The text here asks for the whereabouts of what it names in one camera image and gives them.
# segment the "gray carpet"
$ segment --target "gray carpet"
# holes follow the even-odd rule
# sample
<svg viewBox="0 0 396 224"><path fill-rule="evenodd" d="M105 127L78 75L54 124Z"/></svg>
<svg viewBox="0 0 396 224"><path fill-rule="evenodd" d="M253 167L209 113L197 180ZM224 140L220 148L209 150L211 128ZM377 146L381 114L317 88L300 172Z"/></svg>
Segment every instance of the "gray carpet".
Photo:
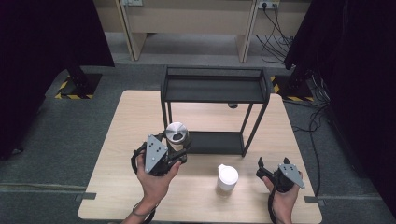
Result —
<svg viewBox="0 0 396 224"><path fill-rule="evenodd" d="M78 217L80 196L89 183L118 101L125 90L158 90L163 65L117 64L116 68L84 67L103 74L91 100L54 99L66 72L47 92L22 143L24 151L0 161L0 223L107 223ZM266 75L287 75L266 68ZM308 103L285 103L292 126L308 129ZM313 133L320 159L318 198L322 223L396 223L371 181L359 178L340 148L326 115ZM295 132L314 189L317 160L309 133Z"/></svg>

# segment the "human hand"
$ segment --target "human hand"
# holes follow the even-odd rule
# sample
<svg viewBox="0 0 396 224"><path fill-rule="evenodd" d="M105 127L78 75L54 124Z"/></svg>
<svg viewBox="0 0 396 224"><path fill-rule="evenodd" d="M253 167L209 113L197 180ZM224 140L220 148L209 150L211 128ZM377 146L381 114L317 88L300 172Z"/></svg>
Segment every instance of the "human hand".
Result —
<svg viewBox="0 0 396 224"><path fill-rule="evenodd" d="M169 184L177 175L181 161L176 162L169 172L164 176L154 176L145 172L145 164L143 155L136 158L137 161L137 179L143 188L143 199L135 207L134 212L131 213L122 223L141 223L166 196L169 189Z"/></svg>
<svg viewBox="0 0 396 224"><path fill-rule="evenodd" d="M267 176L264 176L262 181L270 192L272 192L274 184L271 180ZM285 193L281 193L276 190L273 201L273 211L275 213L277 223L291 223L291 212L296 203L299 189L300 187L294 184L294 186Z"/></svg>

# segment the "wooden table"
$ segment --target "wooden table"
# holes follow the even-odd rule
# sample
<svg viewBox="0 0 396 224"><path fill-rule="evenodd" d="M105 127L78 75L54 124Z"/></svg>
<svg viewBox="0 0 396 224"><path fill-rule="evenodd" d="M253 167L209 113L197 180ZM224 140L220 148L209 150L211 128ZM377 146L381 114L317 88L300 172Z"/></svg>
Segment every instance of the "wooden table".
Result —
<svg viewBox="0 0 396 224"><path fill-rule="evenodd" d="M253 114L258 112L256 107L253 106ZM174 121L180 121L195 131L239 129L246 108L246 105L230 109L226 104L172 104ZM82 201L78 211L81 218L124 219L130 214L143 196L130 158L133 150L147 141L148 134L161 131L160 92L125 91L87 187L87 193L95 193L96 197ZM304 196L313 197L314 192L282 99L276 94L271 95L246 157L189 154L154 220L271 223L267 211L269 191L255 176L259 157L263 158L269 170L275 170L284 157L297 165L304 173L306 188L300 190L292 219L295 223L319 223L321 213L318 205L304 200ZM222 163L235 167L239 173L238 183L229 197L216 193L218 166Z"/></svg>

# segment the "black metal shelf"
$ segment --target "black metal shelf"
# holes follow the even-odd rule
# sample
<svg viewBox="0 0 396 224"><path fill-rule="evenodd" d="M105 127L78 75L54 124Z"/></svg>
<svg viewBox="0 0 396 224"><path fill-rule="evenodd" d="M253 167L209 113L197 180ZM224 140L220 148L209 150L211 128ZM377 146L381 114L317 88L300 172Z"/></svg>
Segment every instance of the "black metal shelf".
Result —
<svg viewBox="0 0 396 224"><path fill-rule="evenodd" d="M262 68L167 66L161 86L164 128L168 121L172 123L172 102L249 104L240 132L190 131L189 153L244 157L268 105L270 92L270 82ZM262 109L244 146L242 135L254 104L261 104Z"/></svg>

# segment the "white mug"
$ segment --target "white mug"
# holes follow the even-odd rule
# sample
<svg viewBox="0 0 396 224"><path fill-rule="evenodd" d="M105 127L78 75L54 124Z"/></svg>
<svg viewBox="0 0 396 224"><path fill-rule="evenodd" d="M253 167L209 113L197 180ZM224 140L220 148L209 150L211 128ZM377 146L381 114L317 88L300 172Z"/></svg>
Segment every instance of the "white mug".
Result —
<svg viewBox="0 0 396 224"><path fill-rule="evenodd" d="M238 172L232 166L224 164L218 167L218 186L224 191L232 190L238 182Z"/></svg>

